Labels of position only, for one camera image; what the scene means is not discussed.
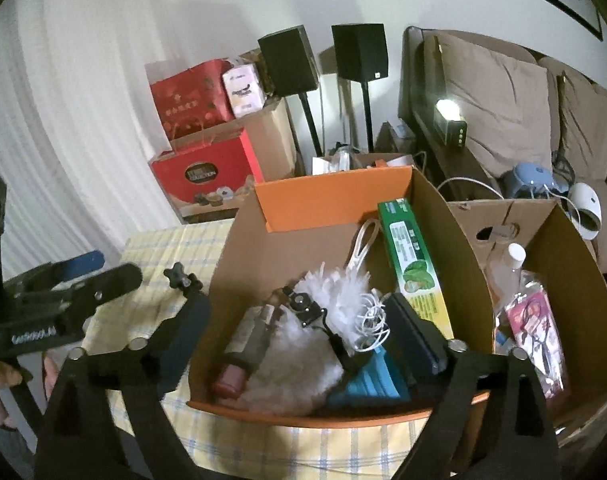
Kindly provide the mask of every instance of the white curtain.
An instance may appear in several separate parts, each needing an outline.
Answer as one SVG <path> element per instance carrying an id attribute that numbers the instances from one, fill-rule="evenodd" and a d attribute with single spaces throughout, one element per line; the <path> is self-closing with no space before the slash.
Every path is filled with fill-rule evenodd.
<path id="1" fill-rule="evenodd" d="M 0 7 L 4 277 L 180 224 L 148 167 L 169 149 L 146 69 L 178 61 L 166 0 Z"/>

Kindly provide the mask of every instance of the bottle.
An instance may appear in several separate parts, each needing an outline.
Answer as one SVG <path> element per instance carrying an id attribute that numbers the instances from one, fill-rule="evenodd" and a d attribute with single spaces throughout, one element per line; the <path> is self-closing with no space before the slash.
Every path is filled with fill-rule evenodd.
<path id="1" fill-rule="evenodd" d="M 270 336 L 281 311 L 272 305 L 249 308 L 224 351 L 224 367 L 212 384 L 222 399 L 238 399 L 248 378 L 259 368 L 270 345 Z"/>
<path id="2" fill-rule="evenodd" d="M 525 260 L 525 249 L 519 244 L 510 244 L 506 250 L 488 261 L 486 275 L 492 293 L 495 318 L 519 292 L 521 266 Z"/>

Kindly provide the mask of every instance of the green box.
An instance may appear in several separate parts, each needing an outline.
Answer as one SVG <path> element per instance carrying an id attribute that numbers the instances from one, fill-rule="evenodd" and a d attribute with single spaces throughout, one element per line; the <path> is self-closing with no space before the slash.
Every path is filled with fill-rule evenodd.
<path id="1" fill-rule="evenodd" d="M 453 329 L 437 273 L 408 200 L 381 202 L 378 207 L 399 291 L 421 319 L 432 321 L 446 339 L 452 339 Z"/>

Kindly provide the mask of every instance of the red box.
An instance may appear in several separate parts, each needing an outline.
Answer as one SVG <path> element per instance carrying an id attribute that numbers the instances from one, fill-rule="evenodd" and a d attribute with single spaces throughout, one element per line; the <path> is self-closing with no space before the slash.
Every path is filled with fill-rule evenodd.
<path id="1" fill-rule="evenodd" d="M 239 206 L 255 182 L 260 165 L 245 129 L 219 134 L 167 152 L 151 168 L 177 206 Z"/>
<path id="2" fill-rule="evenodd" d="M 150 85 L 168 140 L 234 119 L 222 82 L 231 68 L 228 60 L 212 59 Z"/>

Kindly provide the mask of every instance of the oval logo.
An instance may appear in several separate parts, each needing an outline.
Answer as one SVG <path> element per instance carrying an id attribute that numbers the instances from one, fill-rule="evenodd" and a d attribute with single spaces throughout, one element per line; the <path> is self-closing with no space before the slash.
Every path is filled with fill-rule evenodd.
<path id="1" fill-rule="evenodd" d="M 212 162 L 197 162 L 186 170 L 186 178 L 193 184 L 205 184 L 214 180 L 219 170 Z"/>

